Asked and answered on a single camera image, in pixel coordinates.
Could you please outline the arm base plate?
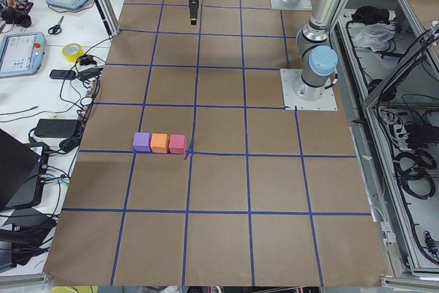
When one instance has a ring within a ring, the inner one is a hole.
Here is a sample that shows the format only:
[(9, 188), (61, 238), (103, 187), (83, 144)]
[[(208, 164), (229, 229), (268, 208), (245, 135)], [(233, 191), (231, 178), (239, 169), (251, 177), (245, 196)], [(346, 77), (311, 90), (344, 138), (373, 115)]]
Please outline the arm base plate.
[(289, 3), (283, 3), (281, 0), (270, 0), (273, 10), (294, 10), (294, 11), (311, 11), (310, 0), (295, 0)]
[(280, 74), (286, 110), (337, 111), (333, 88), (306, 85), (302, 81), (302, 69), (281, 69)]

